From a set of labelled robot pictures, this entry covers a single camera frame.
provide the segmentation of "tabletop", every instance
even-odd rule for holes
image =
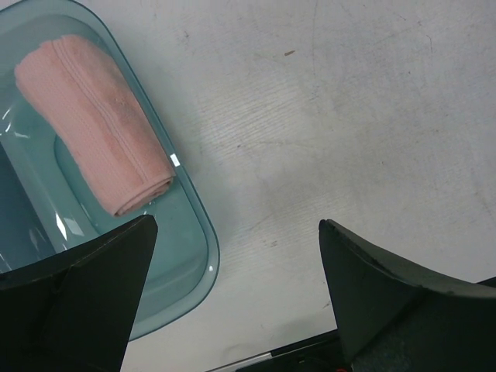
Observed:
[[[82,3],[221,249],[212,293],[131,342],[123,371],[202,372],[334,329],[320,219],[444,274],[496,275],[496,2]]]

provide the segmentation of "folded pink towel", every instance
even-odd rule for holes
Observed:
[[[114,60],[96,45],[76,35],[42,43],[15,78],[107,212],[124,215],[168,189],[167,156]]]

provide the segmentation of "white table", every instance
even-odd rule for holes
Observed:
[[[444,274],[496,275],[496,2],[83,3],[222,251],[209,297],[130,343],[125,372],[201,372],[334,329],[320,219]]]

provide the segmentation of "plastic tub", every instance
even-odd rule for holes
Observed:
[[[13,69],[22,58],[43,41],[67,34],[83,36],[113,57],[175,166],[169,191],[123,217],[103,210],[64,143],[16,87]],[[12,234],[2,234],[0,270],[31,264],[94,239],[139,214],[151,214],[159,232],[131,339],[191,311],[215,282],[217,238],[165,128],[109,30],[76,2],[25,0],[0,12],[0,50],[0,172],[13,185],[2,182],[2,191],[17,192],[22,206],[9,205],[8,198],[0,200],[6,205],[2,204],[2,218],[7,219],[12,209],[20,211],[11,221],[18,229],[14,235],[20,237],[15,240]],[[29,231],[36,232],[37,244],[24,235],[29,236]],[[17,258],[10,258],[14,241]]]

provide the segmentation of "rolled towel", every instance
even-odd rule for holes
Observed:
[[[114,60],[76,35],[46,41],[15,69],[102,207],[119,216],[163,194],[174,171]]]

